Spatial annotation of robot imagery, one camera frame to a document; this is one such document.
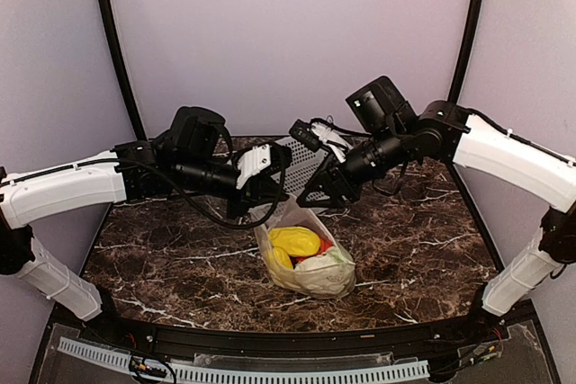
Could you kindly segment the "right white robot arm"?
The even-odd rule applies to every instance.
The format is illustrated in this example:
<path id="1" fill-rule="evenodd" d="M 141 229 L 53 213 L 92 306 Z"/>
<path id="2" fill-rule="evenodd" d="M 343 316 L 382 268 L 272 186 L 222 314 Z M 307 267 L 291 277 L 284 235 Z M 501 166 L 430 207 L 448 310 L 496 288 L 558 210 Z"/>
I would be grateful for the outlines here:
<path id="1" fill-rule="evenodd" d="M 296 121 L 292 138 L 327 155 L 297 198 L 301 207 L 342 208 L 362 186 L 394 167 L 426 158 L 459 165 L 530 192 L 549 209 L 535 237 L 480 292 L 480 307 L 464 317 L 459 334 L 477 343 L 529 291 L 552 272 L 575 262 L 575 160 L 504 129 L 487 115 L 439 100 L 421 113 L 387 76 L 347 97 L 363 127 L 364 142 L 350 147 L 343 129 L 320 118 Z"/>

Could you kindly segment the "orange fake pumpkin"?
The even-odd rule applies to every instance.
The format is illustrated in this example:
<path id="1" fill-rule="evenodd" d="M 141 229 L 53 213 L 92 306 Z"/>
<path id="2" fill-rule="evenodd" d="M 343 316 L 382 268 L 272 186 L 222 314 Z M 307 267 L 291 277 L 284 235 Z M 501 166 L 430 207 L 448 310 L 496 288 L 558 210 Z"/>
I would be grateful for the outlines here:
<path id="1" fill-rule="evenodd" d="M 332 241 L 330 241 L 329 239 L 326 239 L 324 237 L 322 237 L 320 239 L 320 248 L 319 248 L 319 254 L 324 254 L 326 251 L 328 251 L 331 247 L 333 247 L 334 244 Z"/>

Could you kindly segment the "right black frame post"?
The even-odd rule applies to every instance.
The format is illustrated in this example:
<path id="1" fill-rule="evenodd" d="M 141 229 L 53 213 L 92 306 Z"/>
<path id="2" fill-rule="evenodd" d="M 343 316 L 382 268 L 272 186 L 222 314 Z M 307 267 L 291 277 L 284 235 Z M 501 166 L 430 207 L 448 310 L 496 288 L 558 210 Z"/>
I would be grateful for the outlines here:
<path id="1" fill-rule="evenodd" d="M 469 0 L 460 49 L 458 50 L 454 74 L 447 94 L 447 101 L 450 103 L 458 103 L 464 87 L 464 79 L 472 56 L 473 44 L 480 20 L 482 1 Z"/>

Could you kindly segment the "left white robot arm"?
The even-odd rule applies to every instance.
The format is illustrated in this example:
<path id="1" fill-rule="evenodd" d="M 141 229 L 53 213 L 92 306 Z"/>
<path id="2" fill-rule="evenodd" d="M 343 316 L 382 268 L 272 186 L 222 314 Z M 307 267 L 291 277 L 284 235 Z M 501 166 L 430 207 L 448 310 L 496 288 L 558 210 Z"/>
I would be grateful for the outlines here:
<path id="1" fill-rule="evenodd" d="M 218 225 L 251 229 L 268 221 L 284 190 L 292 151 L 266 142 L 235 151 L 224 118 L 181 107 L 166 131 L 65 165 L 1 173 L 1 273 L 26 281 L 84 322 L 108 344 L 127 336 L 105 290 L 56 259 L 31 223 L 101 203 L 129 203 L 177 193 Z"/>

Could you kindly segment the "clear zip top bag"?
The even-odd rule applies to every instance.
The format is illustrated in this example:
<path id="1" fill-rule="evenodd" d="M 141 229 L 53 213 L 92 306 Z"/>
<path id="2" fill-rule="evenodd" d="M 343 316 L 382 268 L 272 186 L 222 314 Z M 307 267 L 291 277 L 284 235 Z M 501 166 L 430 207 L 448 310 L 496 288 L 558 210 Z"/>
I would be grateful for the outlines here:
<path id="1" fill-rule="evenodd" d="M 356 285 L 356 263 L 311 209 L 292 196 L 254 229 L 272 282 L 315 299 L 341 299 Z"/>

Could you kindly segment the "red fake food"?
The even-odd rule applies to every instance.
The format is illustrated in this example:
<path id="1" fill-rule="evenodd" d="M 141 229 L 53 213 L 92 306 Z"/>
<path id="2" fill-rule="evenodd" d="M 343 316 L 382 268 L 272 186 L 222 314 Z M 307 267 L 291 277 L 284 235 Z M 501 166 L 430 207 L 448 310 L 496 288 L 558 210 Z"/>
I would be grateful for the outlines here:
<path id="1" fill-rule="evenodd" d="M 291 259 L 291 263 L 292 263 L 292 268 L 293 268 L 294 270 L 296 270 L 297 267 L 298 267 L 301 263 L 306 262 L 307 260 L 310 259 L 310 257 L 309 257 L 309 256 L 308 256 L 308 257 L 295 257 L 295 256 L 291 256 L 290 259 Z"/>

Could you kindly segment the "left black frame post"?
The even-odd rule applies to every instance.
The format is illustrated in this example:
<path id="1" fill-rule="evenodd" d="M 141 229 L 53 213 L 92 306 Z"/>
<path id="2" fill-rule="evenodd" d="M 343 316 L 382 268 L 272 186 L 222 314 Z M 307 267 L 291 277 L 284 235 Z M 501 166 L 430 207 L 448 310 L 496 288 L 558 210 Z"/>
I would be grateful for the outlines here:
<path id="1" fill-rule="evenodd" d="M 97 0 L 100 16 L 103 24 L 104 35 L 106 38 L 108 50 L 112 60 L 113 70 L 121 92 L 121 98 L 124 108 L 127 112 L 130 126 L 134 136 L 138 140 L 146 140 L 147 134 L 140 117 L 134 96 L 128 69 L 125 65 L 125 59 L 122 53 L 119 33 L 116 27 L 112 0 Z"/>

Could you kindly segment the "black frame post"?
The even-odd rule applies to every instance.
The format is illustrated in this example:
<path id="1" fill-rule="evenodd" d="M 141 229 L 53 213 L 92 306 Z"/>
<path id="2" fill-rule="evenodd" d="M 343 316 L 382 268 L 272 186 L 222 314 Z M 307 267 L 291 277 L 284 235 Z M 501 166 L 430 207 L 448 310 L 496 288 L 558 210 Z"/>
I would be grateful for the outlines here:
<path id="1" fill-rule="evenodd" d="M 458 50 L 454 74 L 447 94 L 447 101 L 450 103 L 458 103 L 464 87 L 464 79 L 472 56 L 473 44 L 480 20 L 482 1 L 469 0 L 460 49 Z"/>
<path id="2" fill-rule="evenodd" d="M 104 35 L 106 38 L 108 50 L 112 60 L 113 70 L 121 92 L 121 98 L 124 108 L 127 112 L 130 126 L 134 136 L 138 140 L 146 140 L 147 134 L 140 117 L 134 96 L 128 69 L 125 65 L 125 59 L 122 53 L 119 33 L 116 27 L 112 0 L 97 0 L 100 16 L 103 24 Z"/>

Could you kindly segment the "white perforated plastic basket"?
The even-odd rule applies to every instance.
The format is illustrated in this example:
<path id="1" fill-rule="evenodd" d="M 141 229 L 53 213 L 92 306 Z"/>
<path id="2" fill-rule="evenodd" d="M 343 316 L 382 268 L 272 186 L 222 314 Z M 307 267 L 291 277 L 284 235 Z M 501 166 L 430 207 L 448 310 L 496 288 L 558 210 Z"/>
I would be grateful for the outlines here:
<path id="1" fill-rule="evenodd" d="M 280 176 L 283 174 L 285 176 L 283 189 L 288 194 L 288 198 L 293 196 L 297 199 L 314 172 L 320 165 L 325 165 L 327 157 L 333 154 L 323 149 L 312 152 L 292 137 L 278 139 L 276 143 L 291 149 L 292 162 L 288 166 L 280 166 L 281 170 L 278 172 L 265 170 L 258 175 L 269 175 L 279 183 Z M 265 204 L 255 207 L 249 211 L 249 214 L 256 219 L 261 218 L 271 206 L 272 204 Z"/>

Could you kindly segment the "black front rail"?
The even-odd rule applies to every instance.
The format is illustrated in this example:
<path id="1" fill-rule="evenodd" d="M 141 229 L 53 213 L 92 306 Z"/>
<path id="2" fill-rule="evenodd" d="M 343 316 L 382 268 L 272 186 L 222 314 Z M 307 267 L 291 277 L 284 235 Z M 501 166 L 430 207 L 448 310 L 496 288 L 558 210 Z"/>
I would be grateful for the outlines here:
<path id="1" fill-rule="evenodd" d="M 87 324 L 60 306 L 53 308 L 49 322 L 74 328 L 93 342 L 135 347 L 161 358 L 191 358 L 197 353 L 258 357 L 332 357 L 392 352 L 396 356 L 436 358 L 455 350 L 491 341 L 496 335 L 486 329 L 471 333 L 466 317 L 427 324 L 359 331 L 327 333 L 250 333 L 194 329 L 152 324 L 124 317 L 104 318 Z"/>

